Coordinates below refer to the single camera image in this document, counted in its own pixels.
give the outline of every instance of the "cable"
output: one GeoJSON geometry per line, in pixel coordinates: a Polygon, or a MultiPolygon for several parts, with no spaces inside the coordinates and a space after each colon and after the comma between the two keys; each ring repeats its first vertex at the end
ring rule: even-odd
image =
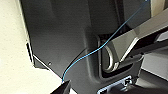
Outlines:
{"type": "Polygon", "coordinates": [[[70,66],[64,71],[63,76],[62,76],[62,83],[64,82],[66,73],[68,72],[68,70],[69,70],[73,65],[75,65],[78,61],[80,61],[80,60],[82,60],[82,59],[84,59],[84,58],[86,58],[86,57],[92,55],[93,53],[99,51],[100,49],[102,49],[102,48],[114,37],[114,35],[115,35],[124,25],[125,25],[128,21],[130,21],[130,20],[145,6],[146,2],[148,2],[148,1],[150,1],[150,0],[145,0],[145,1],[141,4],[140,8],[139,8],[133,15],[131,15],[131,16],[118,28],[118,29],[115,31],[115,33],[113,33],[113,35],[112,35],[102,46],[100,46],[100,47],[97,48],[96,50],[94,50],[94,51],[88,53],[87,55],[85,55],[85,56],[79,58],[79,59],[76,60],[74,63],[72,63],[72,65],[70,65],[70,66]]]}

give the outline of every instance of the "black machine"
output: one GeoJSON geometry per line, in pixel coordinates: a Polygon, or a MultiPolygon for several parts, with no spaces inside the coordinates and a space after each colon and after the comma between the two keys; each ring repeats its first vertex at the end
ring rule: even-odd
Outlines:
{"type": "MultiPolygon", "coordinates": [[[[73,62],[103,45],[141,8],[107,45],[69,69],[65,81],[71,80],[78,94],[107,94],[114,87],[124,90],[136,83],[144,54],[167,49],[167,39],[160,42],[156,39],[167,31],[168,10],[151,18],[150,2],[141,7],[143,2],[21,0],[33,53],[60,77],[73,62]]],[[[36,60],[35,66],[44,68],[36,60]]]]}

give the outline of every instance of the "black panel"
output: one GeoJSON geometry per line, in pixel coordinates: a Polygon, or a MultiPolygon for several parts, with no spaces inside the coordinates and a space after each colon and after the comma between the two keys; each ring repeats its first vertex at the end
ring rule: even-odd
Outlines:
{"type": "MultiPolygon", "coordinates": [[[[49,67],[60,77],[74,60],[100,46],[98,34],[110,34],[118,28],[113,0],[21,1],[34,54],[46,64],[51,62],[49,67]]],[[[79,61],[67,72],[65,81],[71,80],[78,94],[95,94],[128,75],[138,75],[141,62],[103,78],[99,53],[79,61]]]]}

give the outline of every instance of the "gray surface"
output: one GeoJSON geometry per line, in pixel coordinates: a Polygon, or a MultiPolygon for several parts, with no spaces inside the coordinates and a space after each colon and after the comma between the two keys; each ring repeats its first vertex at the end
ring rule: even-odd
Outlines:
{"type": "MultiPolygon", "coordinates": [[[[144,2],[145,0],[123,0],[125,19],[128,19],[144,2]]],[[[130,28],[135,28],[151,18],[151,4],[150,1],[131,21],[128,22],[130,28]]]]}

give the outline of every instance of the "opening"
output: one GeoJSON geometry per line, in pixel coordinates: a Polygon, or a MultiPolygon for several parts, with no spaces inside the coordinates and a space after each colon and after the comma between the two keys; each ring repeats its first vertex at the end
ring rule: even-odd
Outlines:
{"type": "Polygon", "coordinates": [[[130,69],[130,68],[132,67],[132,65],[133,65],[133,64],[130,64],[130,65],[125,66],[125,67],[123,67],[123,68],[121,68],[121,69],[115,70],[115,71],[113,71],[113,72],[111,72],[111,73],[106,73],[106,72],[104,72],[104,71],[102,70],[102,77],[103,77],[103,78],[108,78],[108,77],[112,77],[112,76],[118,75],[118,74],[120,74],[120,73],[122,73],[122,72],[125,72],[125,71],[127,71],[128,69],[130,69]]]}
{"type": "Polygon", "coordinates": [[[100,92],[100,94],[107,94],[107,89],[102,91],[102,92],[100,92]]]}
{"type": "Polygon", "coordinates": [[[26,47],[27,47],[27,50],[28,50],[28,53],[29,53],[30,61],[32,62],[29,43],[26,44],[26,47]]]}

